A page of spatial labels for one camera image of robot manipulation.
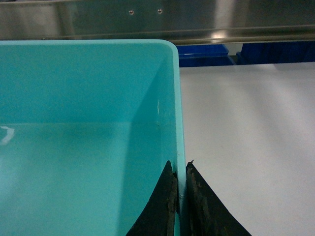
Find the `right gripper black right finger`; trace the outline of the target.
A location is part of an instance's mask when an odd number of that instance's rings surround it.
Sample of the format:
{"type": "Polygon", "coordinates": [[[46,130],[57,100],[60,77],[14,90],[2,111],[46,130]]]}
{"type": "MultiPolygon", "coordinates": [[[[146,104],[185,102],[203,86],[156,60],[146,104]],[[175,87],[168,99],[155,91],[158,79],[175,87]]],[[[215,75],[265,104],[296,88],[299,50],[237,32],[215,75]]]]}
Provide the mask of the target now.
{"type": "Polygon", "coordinates": [[[249,236],[228,211],[193,162],[186,166],[190,227],[193,236],[249,236]]]}

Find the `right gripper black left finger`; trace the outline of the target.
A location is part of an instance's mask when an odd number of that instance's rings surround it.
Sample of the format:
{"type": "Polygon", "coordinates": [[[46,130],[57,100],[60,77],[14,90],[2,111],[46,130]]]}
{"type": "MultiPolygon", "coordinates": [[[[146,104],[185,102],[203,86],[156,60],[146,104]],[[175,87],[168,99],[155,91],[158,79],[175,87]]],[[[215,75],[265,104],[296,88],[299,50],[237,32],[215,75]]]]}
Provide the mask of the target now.
{"type": "Polygon", "coordinates": [[[168,160],[143,211],[128,236],[173,236],[177,212],[178,180],[168,160]]]}

